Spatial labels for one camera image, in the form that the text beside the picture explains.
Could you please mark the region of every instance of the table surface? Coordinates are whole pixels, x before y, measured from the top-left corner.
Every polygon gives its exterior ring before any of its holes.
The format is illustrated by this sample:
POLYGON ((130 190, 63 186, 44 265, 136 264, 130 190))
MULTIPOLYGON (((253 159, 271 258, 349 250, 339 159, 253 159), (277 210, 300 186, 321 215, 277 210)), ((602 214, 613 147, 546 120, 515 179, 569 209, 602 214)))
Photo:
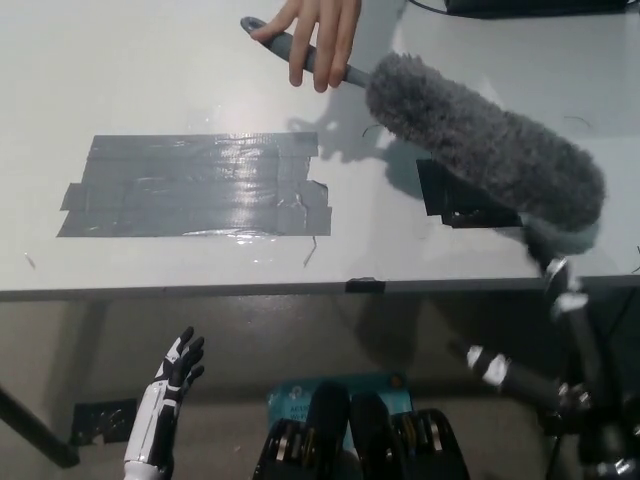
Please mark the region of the table surface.
MULTIPOLYGON (((636 284, 640 266, 640 16, 483 21, 365 0, 351 63, 417 53, 505 108, 587 148, 609 198, 588 281, 636 284)), ((524 287, 535 268, 513 235, 452 230, 416 195, 419 153, 374 122, 361 89, 324 95, 252 42, 239 20, 275 0, 0 0, 0 297, 524 287), (56 238, 96 134, 317 131, 309 178, 329 189, 332 234, 56 238)))

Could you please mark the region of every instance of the tape strip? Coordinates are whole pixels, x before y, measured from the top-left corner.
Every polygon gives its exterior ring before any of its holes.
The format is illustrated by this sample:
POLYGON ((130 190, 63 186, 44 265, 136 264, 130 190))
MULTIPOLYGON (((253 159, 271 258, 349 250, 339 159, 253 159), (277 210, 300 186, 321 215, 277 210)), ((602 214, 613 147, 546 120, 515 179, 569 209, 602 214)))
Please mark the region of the tape strip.
POLYGON ((181 235, 331 235, 331 208, 70 212, 59 237, 166 237, 181 235))
POLYGON ((303 205, 327 207, 326 187, 315 182, 167 182, 144 180, 123 184, 72 183, 61 210, 203 209, 244 206, 265 208, 303 205))
POLYGON ((201 158, 175 161, 111 160, 87 162, 82 183, 118 183, 140 179, 177 182, 213 181, 304 181, 309 174, 309 157, 201 158))
POLYGON ((97 135, 87 161, 317 157, 318 134, 97 135))

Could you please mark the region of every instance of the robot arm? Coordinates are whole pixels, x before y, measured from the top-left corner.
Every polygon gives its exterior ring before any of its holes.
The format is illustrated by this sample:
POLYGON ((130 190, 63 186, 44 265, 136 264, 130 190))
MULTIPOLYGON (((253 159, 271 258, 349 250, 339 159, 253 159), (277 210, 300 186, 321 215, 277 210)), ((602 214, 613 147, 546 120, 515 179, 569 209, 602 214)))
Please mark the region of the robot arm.
POLYGON ((173 443, 180 406, 194 380, 204 372, 204 339, 190 345, 187 328, 167 352, 153 382, 144 392, 124 457, 125 480, 170 480, 173 443))

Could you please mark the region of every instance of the concrete floor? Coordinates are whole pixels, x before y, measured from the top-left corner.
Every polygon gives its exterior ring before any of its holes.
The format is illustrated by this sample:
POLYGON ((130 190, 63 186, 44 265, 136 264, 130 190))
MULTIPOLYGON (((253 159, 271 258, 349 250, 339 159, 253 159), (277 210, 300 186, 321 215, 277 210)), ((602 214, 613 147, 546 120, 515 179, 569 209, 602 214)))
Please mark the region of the concrete floor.
MULTIPOLYGON (((531 412, 486 395, 446 348, 463 335, 553 375, 563 348, 536 293, 5 303, 0 383, 66 437, 75 403, 140 397, 187 325, 206 338, 207 370, 181 414, 175 479, 250 478, 278 382, 385 370, 408 373, 416 407, 449 415, 474 479, 543 478, 548 445, 531 412)), ((625 330, 619 343, 638 340, 625 330)), ((79 467, 59 471, 0 424, 6 480, 121 478, 124 448, 84 447, 79 467)), ((571 445, 558 474, 578 478, 571 445)))

